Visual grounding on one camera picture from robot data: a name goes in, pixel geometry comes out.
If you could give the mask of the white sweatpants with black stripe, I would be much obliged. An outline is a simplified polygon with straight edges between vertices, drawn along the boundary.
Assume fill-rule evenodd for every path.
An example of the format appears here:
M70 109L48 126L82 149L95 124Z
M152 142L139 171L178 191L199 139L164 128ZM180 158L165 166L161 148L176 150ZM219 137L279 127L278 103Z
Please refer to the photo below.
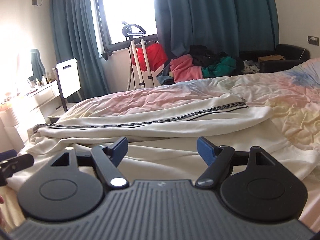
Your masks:
M150 112L65 118L33 128L27 153L35 163L13 175L8 185L18 190L68 146L84 152L96 145L109 145L120 137L129 141L128 153L120 165L128 180L195 180L205 168L196 152L199 137L238 151L260 146L304 179L318 164L319 153L289 142L271 121L272 115L270 107L249 107L239 97L223 94Z

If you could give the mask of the white dresser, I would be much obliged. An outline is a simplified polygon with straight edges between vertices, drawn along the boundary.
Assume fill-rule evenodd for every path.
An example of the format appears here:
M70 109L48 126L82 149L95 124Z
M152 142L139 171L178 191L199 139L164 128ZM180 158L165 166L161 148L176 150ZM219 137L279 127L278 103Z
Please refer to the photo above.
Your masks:
M1 121L12 148L20 151L29 139L28 129L45 124L48 116L60 107L56 81L40 87L36 92L10 100L1 111Z

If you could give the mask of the green garment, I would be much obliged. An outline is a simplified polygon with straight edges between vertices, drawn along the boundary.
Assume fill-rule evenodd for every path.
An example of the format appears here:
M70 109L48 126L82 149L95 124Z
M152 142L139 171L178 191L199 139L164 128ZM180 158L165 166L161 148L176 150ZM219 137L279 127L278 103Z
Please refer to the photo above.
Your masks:
M201 70L204 79L230 76L236 70L236 59L229 56L222 57L208 67L202 67Z

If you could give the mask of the white chair back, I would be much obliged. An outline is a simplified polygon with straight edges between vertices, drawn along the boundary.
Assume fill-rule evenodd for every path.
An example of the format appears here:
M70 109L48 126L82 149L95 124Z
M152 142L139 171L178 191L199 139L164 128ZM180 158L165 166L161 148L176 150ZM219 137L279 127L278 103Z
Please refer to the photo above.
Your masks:
M82 96L79 92L81 89L78 66L76 59L70 59L60 62L54 68L54 74L57 81L57 87L64 112L68 111L66 99L76 93L82 101Z

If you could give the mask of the pink garment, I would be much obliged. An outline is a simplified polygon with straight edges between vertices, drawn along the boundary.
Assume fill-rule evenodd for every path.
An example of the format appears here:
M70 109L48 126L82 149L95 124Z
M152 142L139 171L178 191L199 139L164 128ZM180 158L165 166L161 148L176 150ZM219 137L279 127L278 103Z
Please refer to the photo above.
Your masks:
M175 83L203 79L202 68L193 64L193 58L190 54L171 60L170 70Z

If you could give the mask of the pastel tie-dye duvet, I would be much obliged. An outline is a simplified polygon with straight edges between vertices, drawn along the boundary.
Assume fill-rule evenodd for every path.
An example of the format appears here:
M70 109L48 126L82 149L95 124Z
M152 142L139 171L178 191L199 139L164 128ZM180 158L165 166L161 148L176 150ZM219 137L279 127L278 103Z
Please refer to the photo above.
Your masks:
M283 72L192 80L87 99L59 122L157 111L225 93L241 97L251 107L271 107L271 120L282 135L301 150L319 151L319 59Z

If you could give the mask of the dark teal hanging towel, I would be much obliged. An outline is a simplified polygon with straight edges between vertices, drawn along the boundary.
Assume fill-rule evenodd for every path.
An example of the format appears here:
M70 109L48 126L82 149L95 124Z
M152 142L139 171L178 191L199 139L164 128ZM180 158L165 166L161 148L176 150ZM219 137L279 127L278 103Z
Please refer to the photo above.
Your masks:
M46 70L41 61L40 52L38 49L32 49L30 52L34 80L42 81L43 77L46 75Z

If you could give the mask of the black garment pile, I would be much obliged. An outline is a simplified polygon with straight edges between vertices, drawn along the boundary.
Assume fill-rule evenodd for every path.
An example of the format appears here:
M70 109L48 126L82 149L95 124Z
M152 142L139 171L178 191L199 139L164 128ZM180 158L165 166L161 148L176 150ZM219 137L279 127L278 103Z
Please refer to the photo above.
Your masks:
M206 46L190 46L189 54L193 59L193 65L199 67L208 67L217 64L222 58L228 56L228 54L223 51L216 54Z

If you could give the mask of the red garment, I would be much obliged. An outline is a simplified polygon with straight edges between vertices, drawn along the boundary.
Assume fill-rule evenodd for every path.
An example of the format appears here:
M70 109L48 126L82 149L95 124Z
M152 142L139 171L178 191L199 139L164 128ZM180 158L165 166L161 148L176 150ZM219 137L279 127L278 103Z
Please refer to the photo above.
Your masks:
M168 57L163 47L154 41L145 44L146 53L148 56L149 67L152 72L155 72L161 65L163 65ZM137 56L139 60L140 69L143 72L147 71L144 54L141 43L136 45Z

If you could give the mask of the cardboard box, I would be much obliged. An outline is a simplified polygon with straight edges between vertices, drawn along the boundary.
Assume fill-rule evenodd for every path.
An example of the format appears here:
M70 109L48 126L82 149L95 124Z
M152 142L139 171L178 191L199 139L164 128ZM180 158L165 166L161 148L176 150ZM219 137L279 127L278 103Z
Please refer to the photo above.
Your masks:
M268 56L263 56L263 57L258 57L258 62L265 62L265 61L279 61L279 60L285 60L284 56L281 55L268 55Z

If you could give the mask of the teal curtain left of window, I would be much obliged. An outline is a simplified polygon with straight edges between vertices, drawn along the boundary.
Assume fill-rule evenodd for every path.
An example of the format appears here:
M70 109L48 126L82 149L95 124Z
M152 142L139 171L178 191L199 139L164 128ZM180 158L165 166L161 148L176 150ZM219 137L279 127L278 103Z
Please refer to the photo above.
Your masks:
M58 63L76 59L84 99L110 93L95 36L91 0L50 0Z

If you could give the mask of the teal curtain of window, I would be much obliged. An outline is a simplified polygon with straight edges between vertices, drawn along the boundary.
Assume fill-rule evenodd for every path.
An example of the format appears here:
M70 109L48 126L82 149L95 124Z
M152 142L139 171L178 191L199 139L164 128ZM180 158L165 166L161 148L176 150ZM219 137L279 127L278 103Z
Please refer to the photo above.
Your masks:
M201 45L215 53L273 50L279 43L275 0L155 0L157 35L168 57Z
M110 93L95 36L91 0L50 0L58 63L76 59L84 99Z

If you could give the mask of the garment steamer stand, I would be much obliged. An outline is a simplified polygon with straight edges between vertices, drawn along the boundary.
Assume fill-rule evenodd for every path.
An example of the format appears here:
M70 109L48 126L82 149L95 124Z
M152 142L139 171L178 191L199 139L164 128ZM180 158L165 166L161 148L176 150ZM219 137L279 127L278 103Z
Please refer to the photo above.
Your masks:
M140 39L140 46L141 46L141 49L143 52L143 59L144 59L145 66L146 66L147 78L148 78L148 80L151 80L152 85L154 87L155 84L153 81L153 75L151 74L148 54L147 54L146 46L145 46L146 42L144 40L144 36L146 35L145 29L138 24L129 24L127 22L122 22L122 24L124 25L122 28L123 36L126 38L126 41L130 42L130 44L128 45L128 49L129 49L129 55L130 55L131 73L129 74L129 81L128 81L127 89L130 88L131 76L133 73L132 56L135 59L135 67L136 67L138 78L139 78L139 86L140 86L140 88L146 88L143 73L142 73L141 66L140 66L139 57L137 54L138 50L137 50L136 43L135 43L136 37Z

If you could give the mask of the teal curtain right of window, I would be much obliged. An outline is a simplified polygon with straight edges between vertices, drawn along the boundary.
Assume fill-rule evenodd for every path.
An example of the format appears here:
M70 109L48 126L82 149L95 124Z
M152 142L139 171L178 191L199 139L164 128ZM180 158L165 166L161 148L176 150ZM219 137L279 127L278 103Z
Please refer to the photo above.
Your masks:
M201 45L215 53L273 50L279 43L275 0L155 0L157 35L168 57Z

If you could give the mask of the window with dark frame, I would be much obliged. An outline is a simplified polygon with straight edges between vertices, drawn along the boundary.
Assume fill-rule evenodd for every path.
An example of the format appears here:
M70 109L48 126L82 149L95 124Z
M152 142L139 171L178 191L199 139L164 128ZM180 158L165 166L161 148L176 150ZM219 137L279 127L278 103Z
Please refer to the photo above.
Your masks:
M103 48L109 51L127 47L122 29L126 24L140 25L146 35L156 37L154 0L95 0Z

